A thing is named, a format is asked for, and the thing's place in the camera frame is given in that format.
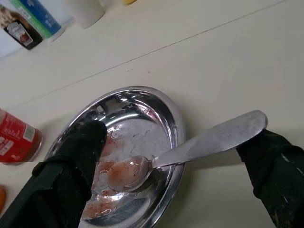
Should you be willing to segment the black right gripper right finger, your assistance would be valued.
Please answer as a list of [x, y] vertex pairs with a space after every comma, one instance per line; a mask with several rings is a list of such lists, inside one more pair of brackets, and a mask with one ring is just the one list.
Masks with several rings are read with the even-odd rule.
[[236, 148], [253, 194], [277, 228], [304, 226], [304, 151], [285, 137], [263, 130]]

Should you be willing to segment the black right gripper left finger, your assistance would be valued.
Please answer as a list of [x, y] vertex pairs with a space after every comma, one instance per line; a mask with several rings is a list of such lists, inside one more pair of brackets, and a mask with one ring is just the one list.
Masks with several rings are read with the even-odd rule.
[[107, 138], [102, 121], [67, 137], [55, 155], [39, 162], [0, 218], [2, 228], [77, 228], [91, 198], [95, 167]]

